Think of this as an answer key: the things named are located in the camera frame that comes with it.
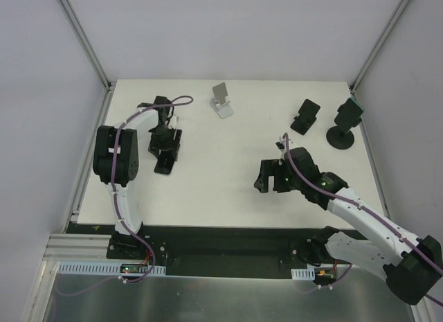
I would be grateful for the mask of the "black round phone stand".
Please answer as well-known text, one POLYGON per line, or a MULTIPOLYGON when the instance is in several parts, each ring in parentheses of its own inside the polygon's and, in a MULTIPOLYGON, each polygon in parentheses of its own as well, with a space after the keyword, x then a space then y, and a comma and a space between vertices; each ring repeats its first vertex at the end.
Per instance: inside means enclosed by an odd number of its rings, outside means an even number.
POLYGON ((332 147, 338 150, 347 150, 354 144, 354 135, 351 130, 348 132, 342 132, 335 123, 333 127, 328 129, 326 139, 332 147))

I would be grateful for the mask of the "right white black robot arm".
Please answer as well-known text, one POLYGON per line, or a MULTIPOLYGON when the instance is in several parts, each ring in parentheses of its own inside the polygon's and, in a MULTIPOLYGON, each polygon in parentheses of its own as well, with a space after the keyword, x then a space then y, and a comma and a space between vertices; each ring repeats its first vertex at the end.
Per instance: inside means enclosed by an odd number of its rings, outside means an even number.
POLYGON ((364 236, 355 240, 327 226, 313 238, 315 261, 334 258, 382 279, 401 301, 417 305, 442 278, 442 246, 402 228, 369 207, 333 172, 322 172, 303 147, 287 149, 278 159, 263 159, 254 187, 260 193, 297 190, 307 201, 341 218, 364 236))

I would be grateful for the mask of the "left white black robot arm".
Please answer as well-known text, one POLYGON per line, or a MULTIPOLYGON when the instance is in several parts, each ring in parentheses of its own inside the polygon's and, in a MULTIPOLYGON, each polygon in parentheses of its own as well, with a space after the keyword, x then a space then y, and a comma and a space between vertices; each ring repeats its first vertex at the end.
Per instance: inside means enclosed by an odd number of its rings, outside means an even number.
POLYGON ((177 128, 178 99, 157 96, 153 103, 142 102, 136 111, 117 125, 101 125, 96 131, 93 172, 107 187, 116 216, 115 231, 125 238, 122 250, 132 259, 141 258, 146 242, 136 234, 141 220, 132 187, 140 160, 138 140, 150 135, 147 151, 156 159, 154 172, 170 175, 177 162, 183 131, 177 128))

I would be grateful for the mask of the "silver phone stand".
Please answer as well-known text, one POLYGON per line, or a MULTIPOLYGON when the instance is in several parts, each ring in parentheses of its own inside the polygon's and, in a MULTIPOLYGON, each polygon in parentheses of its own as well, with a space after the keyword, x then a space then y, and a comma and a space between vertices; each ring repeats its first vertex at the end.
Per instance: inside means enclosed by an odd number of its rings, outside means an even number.
POLYGON ((221 119, 228 118, 234 114, 233 108, 230 106, 228 98, 228 90, 226 83, 222 82, 212 88, 213 97, 210 105, 221 119))

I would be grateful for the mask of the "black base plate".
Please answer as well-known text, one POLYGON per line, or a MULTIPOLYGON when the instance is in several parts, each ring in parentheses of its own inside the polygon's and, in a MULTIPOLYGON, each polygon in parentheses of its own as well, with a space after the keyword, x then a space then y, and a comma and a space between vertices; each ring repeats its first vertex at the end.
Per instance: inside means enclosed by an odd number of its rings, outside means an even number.
POLYGON ((143 226, 138 237, 118 234, 111 225, 71 224, 67 232, 109 235, 106 257, 129 260, 123 274, 149 263, 169 276, 289 279, 294 269, 336 270, 338 259, 323 246, 335 233, 323 229, 254 229, 143 226))

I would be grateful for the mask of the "left aluminium frame post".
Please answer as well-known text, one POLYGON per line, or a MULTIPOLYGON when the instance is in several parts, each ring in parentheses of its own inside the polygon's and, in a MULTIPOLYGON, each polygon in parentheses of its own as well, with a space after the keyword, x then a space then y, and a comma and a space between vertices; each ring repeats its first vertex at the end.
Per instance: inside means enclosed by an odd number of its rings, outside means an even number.
POLYGON ((94 51, 94 48, 91 42, 89 41, 89 38, 85 33, 84 28, 82 27, 82 24, 70 0, 57 0, 57 2, 59 3, 60 8, 62 9, 66 17, 66 20, 68 21, 70 27, 72 28, 72 31, 75 37, 77 38, 80 47, 82 48, 84 54, 86 55, 86 58, 88 59, 101 85, 104 87, 106 91, 111 91, 112 87, 114 86, 113 82, 108 78, 107 74, 105 73, 105 70, 103 69, 101 62, 96 52, 94 51))

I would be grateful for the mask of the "aluminium frame post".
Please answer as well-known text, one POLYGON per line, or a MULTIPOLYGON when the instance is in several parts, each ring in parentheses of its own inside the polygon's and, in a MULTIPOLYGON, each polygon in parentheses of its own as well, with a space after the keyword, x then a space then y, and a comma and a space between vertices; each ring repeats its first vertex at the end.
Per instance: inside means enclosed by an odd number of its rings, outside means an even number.
POLYGON ((386 25, 383 27, 376 42, 372 46, 370 52, 368 53, 368 56, 365 58, 363 65, 359 69, 359 72, 357 73, 355 79, 349 85, 350 93, 352 95, 356 93, 357 89, 365 79, 366 75, 369 73, 369 70, 371 69, 372 65, 375 63, 376 59, 382 52, 387 41, 390 39, 390 36, 396 29, 397 24, 404 16, 405 12, 407 11, 409 5, 412 2, 413 0, 399 0, 397 5, 395 6, 395 9, 393 10, 392 14, 387 20, 386 25))
POLYGON ((82 27, 82 24, 70 0, 57 0, 57 2, 59 3, 60 8, 62 9, 66 17, 66 20, 68 21, 70 27, 72 28, 72 31, 75 37, 77 38, 80 47, 82 48, 84 54, 86 55, 86 58, 88 59, 101 85, 104 87, 106 91, 111 91, 112 87, 114 86, 113 82, 108 78, 107 74, 105 73, 105 70, 103 69, 101 62, 96 52, 94 51, 94 48, 91 42, 89 41, 89 38, 85 33, 84 28, 82 27))

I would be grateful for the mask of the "right aluminium frame post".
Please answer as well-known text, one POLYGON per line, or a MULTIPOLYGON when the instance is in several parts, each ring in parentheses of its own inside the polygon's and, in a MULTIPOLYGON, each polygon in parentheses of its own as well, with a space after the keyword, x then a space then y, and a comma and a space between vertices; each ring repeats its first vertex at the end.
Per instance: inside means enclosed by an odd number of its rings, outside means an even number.
POLYGON ((396 29, 397 24, 404 16, 405 12, 407 11, 409 5, 412 2, 413 0, 399 0, 397 5, 395 6, 395 9, 393 10, 392 14, 387 20, 386 25, 383 27, 376 42, 372 46, 370 52, 368 53, 368 56, 365 58, 363 65, 359 69, 359 72, 357 73, 355 79, 349 85, 350 93, 352 95, 356 93, 357 89, 365 79, 366 75, 369 73, 369 70, 371 69, 372 65, 375 63, 376 59, 382 52, 387 41, 390 39, 390 36, 396 29))

